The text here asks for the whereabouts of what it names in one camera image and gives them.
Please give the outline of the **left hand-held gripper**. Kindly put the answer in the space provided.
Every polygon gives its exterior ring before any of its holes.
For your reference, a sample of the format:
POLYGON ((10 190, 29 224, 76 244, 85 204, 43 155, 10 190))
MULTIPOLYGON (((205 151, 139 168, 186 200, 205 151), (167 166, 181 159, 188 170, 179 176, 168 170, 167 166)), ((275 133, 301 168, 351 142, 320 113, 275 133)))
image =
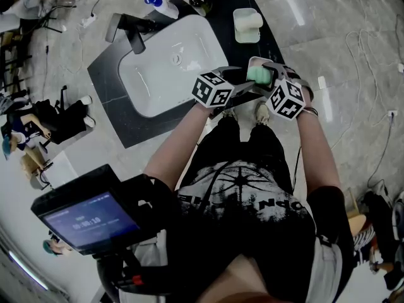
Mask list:
POLYGON ((200 73, 194 83, 191 95, 199 104, 207 109, 226 106, 230 97, 239 97, 255 86, 255 81, 247 81, 247 71, 237 66, 218 68, 220 75, 207 71, 200 73), (228 81, 245 81, 232 85, 228 81))

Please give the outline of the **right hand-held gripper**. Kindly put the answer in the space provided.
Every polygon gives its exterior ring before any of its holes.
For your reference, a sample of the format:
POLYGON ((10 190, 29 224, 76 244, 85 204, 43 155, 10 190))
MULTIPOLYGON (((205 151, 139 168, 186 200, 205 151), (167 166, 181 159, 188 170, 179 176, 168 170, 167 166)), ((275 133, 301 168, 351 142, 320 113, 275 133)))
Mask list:
POLYGON ((295 119, 306 106, 300 76, 275 62, 266 62, 262 67, 272 72, 271 84, 254 83, 252 92, 271 94, 265 103, 270 112, 284 119, 295 119))

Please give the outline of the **green soap bar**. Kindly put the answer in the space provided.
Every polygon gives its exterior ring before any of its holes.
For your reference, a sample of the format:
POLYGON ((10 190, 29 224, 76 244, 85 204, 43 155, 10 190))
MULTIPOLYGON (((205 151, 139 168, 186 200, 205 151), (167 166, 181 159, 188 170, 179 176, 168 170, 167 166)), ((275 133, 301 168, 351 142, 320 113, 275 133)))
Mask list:
POLYGON ((247 70, 247 80, 258 85, 269 85, 272 81, 272 71, 262 66, 251 66, 247 70))

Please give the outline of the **pink soap dish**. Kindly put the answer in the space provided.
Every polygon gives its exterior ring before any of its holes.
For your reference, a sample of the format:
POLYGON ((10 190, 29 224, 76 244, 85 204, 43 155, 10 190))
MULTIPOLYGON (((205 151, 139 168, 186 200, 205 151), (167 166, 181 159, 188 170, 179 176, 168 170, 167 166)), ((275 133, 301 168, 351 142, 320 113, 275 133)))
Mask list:
POLYGON ((263 64, 267 62, 273 62, 271 59, 263 58, 263 57, 258 57, 258 56, 253 56, 250 58, 248 62, 248 69, 253 67, 253 66, 262 66, 263 64))

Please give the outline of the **pale green soap dish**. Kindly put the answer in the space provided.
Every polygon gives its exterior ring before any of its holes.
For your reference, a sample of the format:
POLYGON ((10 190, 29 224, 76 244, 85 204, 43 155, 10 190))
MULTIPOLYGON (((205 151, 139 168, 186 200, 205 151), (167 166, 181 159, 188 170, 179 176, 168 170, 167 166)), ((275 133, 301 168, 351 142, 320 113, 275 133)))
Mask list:
MULTIPOLYGON (((234 28, 236 19, 240 18, 241 16, 251 15, 253 13, 258 12, 253 8, 235 9, 233 12, 234 28)), ((240 44, 255 44, 260 40, 259 28, 255 30, 248 30, 246 32, 238 32, 235 28, 235 39, 240 44)))

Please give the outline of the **white soap bar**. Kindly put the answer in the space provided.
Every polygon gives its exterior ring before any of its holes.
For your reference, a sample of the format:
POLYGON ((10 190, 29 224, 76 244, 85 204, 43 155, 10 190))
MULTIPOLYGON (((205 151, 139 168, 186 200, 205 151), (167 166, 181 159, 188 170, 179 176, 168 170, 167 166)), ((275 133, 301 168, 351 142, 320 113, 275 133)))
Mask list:
POLYGON ((263 18, 259 13, 253 13, 248 16, 241 16, 235 21, 235 28, 238 32, 255 30, 263 26, 263 18))

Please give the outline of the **person's right forearm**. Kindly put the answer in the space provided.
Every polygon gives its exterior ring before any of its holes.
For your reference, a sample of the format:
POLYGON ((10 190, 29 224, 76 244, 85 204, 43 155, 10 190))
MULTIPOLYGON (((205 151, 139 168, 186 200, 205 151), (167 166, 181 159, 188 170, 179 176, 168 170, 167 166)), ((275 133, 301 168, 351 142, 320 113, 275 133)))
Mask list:
POLYGON ((307 193, 320 187, 340 187, 331 148, 315 114, 301 112, 297 118, 307 193))

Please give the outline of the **person's left forearm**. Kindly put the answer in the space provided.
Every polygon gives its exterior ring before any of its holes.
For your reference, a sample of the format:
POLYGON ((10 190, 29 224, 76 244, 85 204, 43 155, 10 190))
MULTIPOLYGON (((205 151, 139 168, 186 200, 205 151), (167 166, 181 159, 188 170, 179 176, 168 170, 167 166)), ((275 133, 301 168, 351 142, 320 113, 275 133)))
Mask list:
POLYGON ((194 105, 151 156, 144 174, 162 181, 174 191, 211 112, 201 104, 194 105))

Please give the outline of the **grey shoulder bag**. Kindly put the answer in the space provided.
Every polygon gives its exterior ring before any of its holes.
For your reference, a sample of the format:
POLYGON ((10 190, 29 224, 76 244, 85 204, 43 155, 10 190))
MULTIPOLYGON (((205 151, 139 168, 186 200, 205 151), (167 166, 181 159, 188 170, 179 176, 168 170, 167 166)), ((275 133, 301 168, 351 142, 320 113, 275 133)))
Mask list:
POLYGON ((350 229, 342 230, 335 242, 316 237, 306 303, 335 303, 343 292, 354 264, 350 229))

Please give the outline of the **person's right hand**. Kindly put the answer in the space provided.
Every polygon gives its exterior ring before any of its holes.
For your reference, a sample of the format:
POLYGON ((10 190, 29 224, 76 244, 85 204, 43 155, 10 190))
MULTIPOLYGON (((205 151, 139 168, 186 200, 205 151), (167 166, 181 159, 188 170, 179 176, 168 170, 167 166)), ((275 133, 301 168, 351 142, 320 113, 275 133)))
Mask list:
POLYGON ((309 94, 309 100, 312 102, 314 99, 314 93, 309 83, 306 80, 303 80, 294 69, 285 66, 285 72, 287 75, 287 80, 295 85, 300 85, 303 89, 305 89, 309 94))

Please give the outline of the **person's right shoe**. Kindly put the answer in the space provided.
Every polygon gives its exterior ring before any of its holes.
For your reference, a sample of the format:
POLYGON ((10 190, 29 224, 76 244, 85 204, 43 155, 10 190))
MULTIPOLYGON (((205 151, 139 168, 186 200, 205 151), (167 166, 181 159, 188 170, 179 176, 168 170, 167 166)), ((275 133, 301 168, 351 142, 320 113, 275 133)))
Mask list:
POLYGON ((257 103, 255 108, 256 124, 268 125, 270 110, 264 101, 257 103))

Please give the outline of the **dark glass pump bottle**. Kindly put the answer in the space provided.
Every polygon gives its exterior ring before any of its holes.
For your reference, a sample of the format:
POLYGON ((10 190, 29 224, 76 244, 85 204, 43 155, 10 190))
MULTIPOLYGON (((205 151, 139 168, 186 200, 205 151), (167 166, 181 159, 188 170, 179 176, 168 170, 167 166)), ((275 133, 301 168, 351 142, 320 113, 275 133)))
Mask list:
POLYGON ((212 9, 210 0, 189 0, 189 4, 194 7, 201 16, 206 16, 212 9))

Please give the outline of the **black faucet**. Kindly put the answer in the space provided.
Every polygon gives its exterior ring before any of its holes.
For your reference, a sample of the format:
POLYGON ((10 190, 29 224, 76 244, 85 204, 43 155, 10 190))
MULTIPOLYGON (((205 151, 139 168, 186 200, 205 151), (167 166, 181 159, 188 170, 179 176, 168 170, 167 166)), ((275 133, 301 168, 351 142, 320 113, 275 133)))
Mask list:
POLYGON ((125 31, 132 51, 135 54, 141 54, 146 49, 141 35, 156 31, 157 24, 152 20, 137 18, 127 14, 114 13, 107 27, 105 41, 113 43, 118 29, 125 31))

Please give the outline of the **person's bare neck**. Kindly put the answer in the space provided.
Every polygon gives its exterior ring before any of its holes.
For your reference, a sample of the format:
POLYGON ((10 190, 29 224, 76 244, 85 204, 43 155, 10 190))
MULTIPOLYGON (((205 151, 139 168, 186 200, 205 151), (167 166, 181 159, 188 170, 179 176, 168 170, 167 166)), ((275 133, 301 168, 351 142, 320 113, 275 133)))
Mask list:
POLYGON ((284 303, 272 297, 253 259, 236 257, 196 303, 284 303))

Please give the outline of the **black chest-mounted monitor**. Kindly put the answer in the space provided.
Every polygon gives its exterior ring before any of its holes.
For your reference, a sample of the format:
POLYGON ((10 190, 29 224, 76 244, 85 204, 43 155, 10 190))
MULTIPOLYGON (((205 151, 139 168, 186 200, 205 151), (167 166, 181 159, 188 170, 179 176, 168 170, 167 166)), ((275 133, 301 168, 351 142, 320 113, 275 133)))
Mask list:
POLYGON ((155 183, 120 181, 106 164, 34 200, 32 213, 81 255, 115 251, 160 231, 155 183))

